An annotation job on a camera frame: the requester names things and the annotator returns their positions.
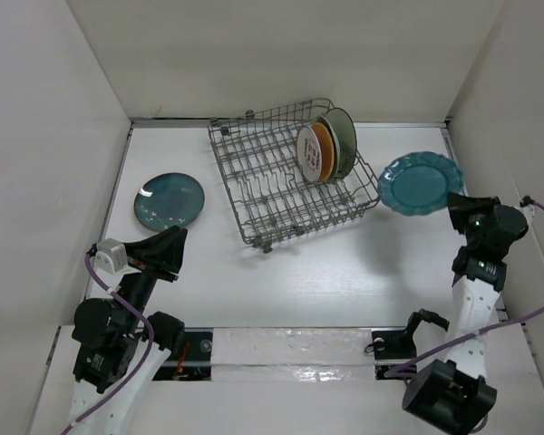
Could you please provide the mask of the dark blue round plate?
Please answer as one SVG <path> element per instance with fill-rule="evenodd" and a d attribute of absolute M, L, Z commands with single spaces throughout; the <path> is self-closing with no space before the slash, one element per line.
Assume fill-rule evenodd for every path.
<path fill-rule="evenodd" d="M 133 201 L 134 216 L 147 229 L 161 232 L 188 227 L 205 205 L 205 192 L 192 176 L 164 173 L 144 183 Z"/>

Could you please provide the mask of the teal scalloped plate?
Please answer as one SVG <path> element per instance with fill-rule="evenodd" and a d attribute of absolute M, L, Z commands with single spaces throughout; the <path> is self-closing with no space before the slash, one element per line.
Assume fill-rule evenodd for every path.
<path fill-rule="evenodd" d="M 459 166 L 442 154 L 418 151 L 387 165 L 378 178 L 382 203 L 403 216 L 426 216 L 447 207 L 447 194 L 464 191 Z"/>

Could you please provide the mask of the orange woven round plate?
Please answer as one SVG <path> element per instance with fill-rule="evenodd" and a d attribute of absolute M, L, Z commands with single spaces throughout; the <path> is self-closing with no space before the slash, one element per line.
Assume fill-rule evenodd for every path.
<path fill-rule="evenodd" d="M 315 133 L 319 145 L 320 156 L 322 160 L 320 182 L 327 181 L 335 166 L 335 146 L 329 129 L 321 122 L 316 122 L 311 126 Z"/>

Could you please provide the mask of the white plate red characters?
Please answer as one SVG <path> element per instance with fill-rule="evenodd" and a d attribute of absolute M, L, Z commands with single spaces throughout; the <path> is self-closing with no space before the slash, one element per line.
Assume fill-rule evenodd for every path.
<path fill-rule="evenodd" d="M 297 166 L 306 182 L 316 183 L 322 172 L 320 142 L 309 126 L 303 126 L 296 135 Z"/>

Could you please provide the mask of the light green floral plate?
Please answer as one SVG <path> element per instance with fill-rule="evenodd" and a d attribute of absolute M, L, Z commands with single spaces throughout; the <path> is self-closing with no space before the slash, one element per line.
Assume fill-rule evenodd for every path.
<path fill-rule="evenodd" d="M 327 129 L 328 129 L 328 131 L 329 131 L 329 133 L 331 135 L 331 138 L 332 138 L 333 148 L 335 150 L 335 163 L 333 165 L 333 169 L 332 169 L 331 175 L 329 177 L 329 180 L 331 180 L 331 179 L 343 179 L 344 176 L 343 176 L 341 168 L 340 168 L 340 164 L 341 164 L 341 161 L 342 161 L 342 152 L 341 152 L 341 146 L 340 146 L 340 143 L 339 143 L 339 139 L 338 139 L 338 137 L 336 135 L 336 132 L 335 132 L 332 124 L 328 121 L 328 119 L 325 116 L 318 116 L 316 118 L 316 121 L 321 122 L 325 127 L 327 127 Z"/>

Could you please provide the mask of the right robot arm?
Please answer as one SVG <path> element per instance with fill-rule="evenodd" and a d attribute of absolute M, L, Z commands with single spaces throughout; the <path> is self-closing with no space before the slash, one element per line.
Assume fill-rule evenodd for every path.
<path fill-rule="evenodd" d="M 452 317 L 442 358 L 411 379 L 403 409 L 446 434 L 469 434 L 497 399 L 486 382 L 486 340 L 482 328 L 505 285 L 504 262 L 511 245 L 529 230 L 523 212 L 498 198 L 447 196 L 453 228 L 466 243 L 452 262 Z"/>

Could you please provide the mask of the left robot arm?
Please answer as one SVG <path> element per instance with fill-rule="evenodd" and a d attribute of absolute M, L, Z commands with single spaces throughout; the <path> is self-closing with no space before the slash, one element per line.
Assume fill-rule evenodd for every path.
<path fill-rule="evenodd" d="M 159 368 L 183 351 L 185 324 L 144 310 L 158 281 L 178 279 L 187 235 L 174 226 L 136 242 L 106 238 L 87 251 L 84 264 L 107 295 L 74 312 L 72 338 L 80 347 L 63 433 L 128 433 Z"/>

